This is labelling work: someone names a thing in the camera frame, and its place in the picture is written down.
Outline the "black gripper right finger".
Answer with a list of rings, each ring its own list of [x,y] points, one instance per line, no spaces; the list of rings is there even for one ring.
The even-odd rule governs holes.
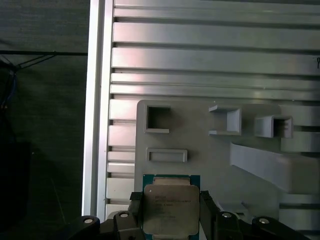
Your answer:
[[[199,195],[199,221],[208,240],[307,240],[302,233],[278,220],[260,216],[247,223],[221,210],[207,190]]]

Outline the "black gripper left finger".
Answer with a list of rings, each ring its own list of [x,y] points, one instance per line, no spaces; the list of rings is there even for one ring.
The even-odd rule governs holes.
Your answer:
[[[65,240],[144,240],[143,201],[142,192],[132,192],[128,210],[118,211],[104,222],[96,216],[81,216],[63,228],[63,238]]]

